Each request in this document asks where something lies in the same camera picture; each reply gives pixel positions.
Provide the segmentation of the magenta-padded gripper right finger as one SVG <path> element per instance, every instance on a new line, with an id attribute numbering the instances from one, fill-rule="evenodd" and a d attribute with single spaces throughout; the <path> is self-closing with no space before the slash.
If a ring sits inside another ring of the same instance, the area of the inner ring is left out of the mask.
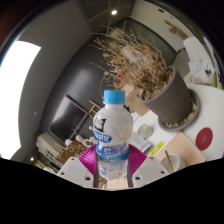
<path id="1" fill-rule="evenodd" d="M 146 156 L 133 145 L 129 145 L 127 183 L 129 188 L 148 185 L 168 175 L 168 171 L 154 156 Z"/>

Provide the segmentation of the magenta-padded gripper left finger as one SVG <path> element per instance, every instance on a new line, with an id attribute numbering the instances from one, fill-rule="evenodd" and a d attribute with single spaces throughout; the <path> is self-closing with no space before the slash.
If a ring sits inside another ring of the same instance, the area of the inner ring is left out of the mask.
<path id="1" fill-rule="evenodd" d="M 84 188 L 97 188 L 99 173 L 95 146 L 89 147 L 78 157 L 70 157 L 57 175 Z"/>

